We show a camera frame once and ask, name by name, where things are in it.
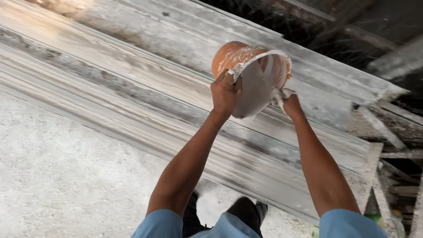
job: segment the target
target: foot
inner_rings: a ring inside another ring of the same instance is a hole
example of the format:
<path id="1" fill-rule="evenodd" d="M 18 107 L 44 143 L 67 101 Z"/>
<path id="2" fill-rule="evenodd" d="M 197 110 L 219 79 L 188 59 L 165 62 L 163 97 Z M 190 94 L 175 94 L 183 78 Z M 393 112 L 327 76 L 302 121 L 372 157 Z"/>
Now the foot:
<path id="1" fill-rule="evenodd" d="M 259 226 L 261 226 L 261 224 L 263 223 L 264 218 L 267 215 L 267 211 L 269 210 L 269 206 L 266 203 L 262 203 L 260 201 L 257 201 L 255 203 L 255 206 L 257 207 L 258 210 L 258 215 L 260 217 L 260 221 L 259 221 Z"/>

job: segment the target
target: dusty floor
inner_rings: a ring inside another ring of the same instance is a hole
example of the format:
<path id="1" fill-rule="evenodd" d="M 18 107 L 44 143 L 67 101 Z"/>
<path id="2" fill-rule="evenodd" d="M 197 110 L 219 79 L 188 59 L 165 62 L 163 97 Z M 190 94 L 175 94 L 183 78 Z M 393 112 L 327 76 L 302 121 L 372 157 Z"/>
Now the dusty floor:
<path id="1" fill-rule="evenodd" d="M 167 162 L 0 91 L 0 237 L 129 237 Z M 198 216 L 213 226 L 240 193 L 201 180 Z M 266 238 L 308 237 L 271 208 Z"/>

